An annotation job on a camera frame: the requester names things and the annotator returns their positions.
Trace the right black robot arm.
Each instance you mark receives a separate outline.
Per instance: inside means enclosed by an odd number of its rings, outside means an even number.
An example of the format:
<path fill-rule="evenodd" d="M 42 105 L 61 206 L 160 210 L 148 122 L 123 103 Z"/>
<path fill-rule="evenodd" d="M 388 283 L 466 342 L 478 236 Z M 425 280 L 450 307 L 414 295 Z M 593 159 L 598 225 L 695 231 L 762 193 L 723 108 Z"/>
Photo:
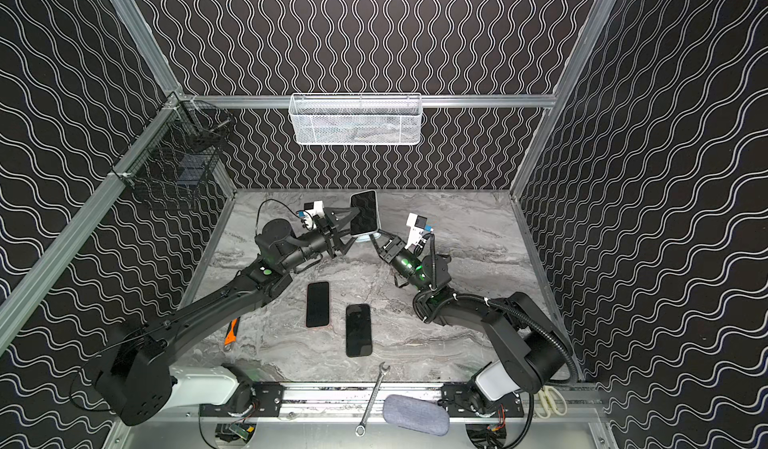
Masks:
<path fill-rule="evenodd" d="M 536 394 L 546 385 L 574 384 L 579 375 L 564 333 L 523 292 L 489 298 L 450 286 L 447 255 L 421 259 L 392 234 L 371 240 L 379 258 L 406 286 L 417 289 L 412 308 L 425 324 L 461 326 L 485 334 L 496 354 L 468 383 L 475 404 L 519 392 Z"/>

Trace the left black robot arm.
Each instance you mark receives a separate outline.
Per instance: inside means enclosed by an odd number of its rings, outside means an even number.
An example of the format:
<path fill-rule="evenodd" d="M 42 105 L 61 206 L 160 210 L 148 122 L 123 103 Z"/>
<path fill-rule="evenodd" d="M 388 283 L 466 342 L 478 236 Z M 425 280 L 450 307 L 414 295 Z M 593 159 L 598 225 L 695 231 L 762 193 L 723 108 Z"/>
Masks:
<path fill-rule="evenodd" d="M 294 273 L 346 254 L 359 212 L 326 208 L 303 234 L 286 219 L 267 222 L 255 236 L 257 258 L 223 287 L 155 321 L 111 329 L 89 374 L 95 390 L 125 425 L 149 420 L 171 398 L 172 363 L 224 324 L 276 300 Z"/>

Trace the black phone left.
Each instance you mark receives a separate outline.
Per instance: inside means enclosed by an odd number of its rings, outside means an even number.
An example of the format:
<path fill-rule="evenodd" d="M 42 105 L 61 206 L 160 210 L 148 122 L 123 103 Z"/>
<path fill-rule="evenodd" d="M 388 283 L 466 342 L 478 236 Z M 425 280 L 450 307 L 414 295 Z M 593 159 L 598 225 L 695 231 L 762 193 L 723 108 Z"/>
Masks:
<path fill-rule="evenodd" d="M 330 284 L 314 282 L 307 286 L 305 324 L 307 328 L 325 327 L 330 323 Z"/>

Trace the black phone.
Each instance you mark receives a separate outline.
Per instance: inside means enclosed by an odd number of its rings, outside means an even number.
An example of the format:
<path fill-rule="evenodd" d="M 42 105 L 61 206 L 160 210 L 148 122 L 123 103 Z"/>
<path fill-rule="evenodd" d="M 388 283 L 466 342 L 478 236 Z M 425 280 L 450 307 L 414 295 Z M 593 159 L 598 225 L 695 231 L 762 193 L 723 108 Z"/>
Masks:
<path fill-rule="evenodd" d="M 371 310 L 368 304 L 346 308 L 346 355 L 349 358 L 370 356 L 373 352 Z"/>
<path fill-rule="evenodd" d="M 305 324 L 307 328 L 325 327 L 330 323 L 330 284 L 314 282 L 307 286 Z"/>

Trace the black phone middle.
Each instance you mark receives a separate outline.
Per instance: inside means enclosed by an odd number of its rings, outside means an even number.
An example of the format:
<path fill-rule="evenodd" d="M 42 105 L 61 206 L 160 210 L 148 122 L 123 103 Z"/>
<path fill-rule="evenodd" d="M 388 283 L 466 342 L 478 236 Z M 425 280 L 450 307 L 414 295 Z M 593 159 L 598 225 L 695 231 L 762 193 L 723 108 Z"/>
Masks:
<path fill-rule="evenodd" d="M 371 310 L 368 304 L 346 308 L 346 355 L 349 358 L 370 356 L 373 352 Z"/>

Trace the grey cloth pad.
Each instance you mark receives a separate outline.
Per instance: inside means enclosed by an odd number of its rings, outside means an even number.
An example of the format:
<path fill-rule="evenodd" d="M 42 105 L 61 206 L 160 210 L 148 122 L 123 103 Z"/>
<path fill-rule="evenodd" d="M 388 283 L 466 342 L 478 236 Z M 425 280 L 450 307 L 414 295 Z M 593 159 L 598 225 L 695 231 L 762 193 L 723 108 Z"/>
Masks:
<path fill-rule="evenodd" d="M 450 430 L 450 416 L 444 408 L 412 397 L 388 396 L 383 403 L 382 416 L 387 424 L 428 435 L 442 437 Z"/>

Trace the silver wrench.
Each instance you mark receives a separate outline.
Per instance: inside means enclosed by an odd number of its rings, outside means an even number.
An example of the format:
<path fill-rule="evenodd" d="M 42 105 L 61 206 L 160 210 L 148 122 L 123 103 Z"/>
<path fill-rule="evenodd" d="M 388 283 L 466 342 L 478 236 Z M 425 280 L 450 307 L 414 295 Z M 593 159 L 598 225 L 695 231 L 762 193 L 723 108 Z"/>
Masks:
<path fill-rule="evenodd" d="M 387 373 L 389 372 L 389 370 L 390 370 L 390 365 L 387 364 L 386 362 L 381 362 L 379 364 L 379 366 L 378 366 L 378 376 L 377 376 L 377 378 L 375 380 L 375 383 L 374 383 L 374 385 L 372 387 L 371 394 L 370 394 L 369 399 L 367 401 L 367 404 L 366 404 L 365 410 L 363 412 L 363 415 L 362 415 L 359 423 L 355 427 L 355 435 L 357 437 L 364 437 L 365 434 L 366 434 L 368 419 L 369 419 L 369 417 L 371 415 L 371 412 L 373 410 L 373 406 L 374 406 L 375 401 L 377 399 L 377 396 L 378 396 L 378 393 L 380 391 L 380 388 L 381 388 L 381 385 L 383 383 L 383 380 L 384 380 L 385 376 L 387 375 Z"/>

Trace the white scissors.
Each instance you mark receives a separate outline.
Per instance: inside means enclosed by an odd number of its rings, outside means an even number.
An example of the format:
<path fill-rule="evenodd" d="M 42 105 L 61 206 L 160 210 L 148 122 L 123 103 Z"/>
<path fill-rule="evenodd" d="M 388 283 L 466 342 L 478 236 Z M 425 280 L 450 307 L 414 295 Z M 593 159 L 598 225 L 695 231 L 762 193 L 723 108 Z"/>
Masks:
<path fill-rule="evenodd" d="M 568 413 L 566 398 L 554 386 L 543 386 L 534 399 L 533 413 L 536 418 L 564 417 Z"/>

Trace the orange handled adjustable wrench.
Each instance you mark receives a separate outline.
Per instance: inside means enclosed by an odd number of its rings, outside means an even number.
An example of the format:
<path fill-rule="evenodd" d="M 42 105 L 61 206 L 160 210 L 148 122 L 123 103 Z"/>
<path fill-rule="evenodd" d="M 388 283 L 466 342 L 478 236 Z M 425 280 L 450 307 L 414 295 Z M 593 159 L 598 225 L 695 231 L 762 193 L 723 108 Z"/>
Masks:
<path fill-rule="evenodd" d="M 239 331 L 240 318 L 233 319 L 228 327 L 224 338 L 223 349 L 225 352 L 229 352 L 233 349 L 237 342 L 237 336 Z"/>

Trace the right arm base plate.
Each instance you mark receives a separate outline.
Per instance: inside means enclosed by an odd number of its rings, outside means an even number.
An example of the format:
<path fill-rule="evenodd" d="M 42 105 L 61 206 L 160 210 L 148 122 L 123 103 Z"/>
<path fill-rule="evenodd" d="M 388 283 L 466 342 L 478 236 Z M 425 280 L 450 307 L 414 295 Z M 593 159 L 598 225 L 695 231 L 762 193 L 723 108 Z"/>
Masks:
<path fill-rule="evenodd" d="M 489 418 L 504 409 L 507 418 L 523 418 L 524 408 L 518 394 L 510 393 L 497 401 L 486 398 L 470 383 L 445 383 L 440 387 L 438 404 L 451 417 Z"/>

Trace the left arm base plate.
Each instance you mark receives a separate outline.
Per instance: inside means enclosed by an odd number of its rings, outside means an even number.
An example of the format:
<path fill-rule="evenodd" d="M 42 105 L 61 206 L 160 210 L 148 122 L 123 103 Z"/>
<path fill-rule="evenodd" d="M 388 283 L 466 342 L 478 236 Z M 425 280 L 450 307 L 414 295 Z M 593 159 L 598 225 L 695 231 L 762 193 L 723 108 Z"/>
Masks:
<path fill-rule="evenodd" d="M 277 417 L 285 389 L 276 382 L 240 384 L 224 404 L 202 404 L 199 413 L 210 418 Z"/>

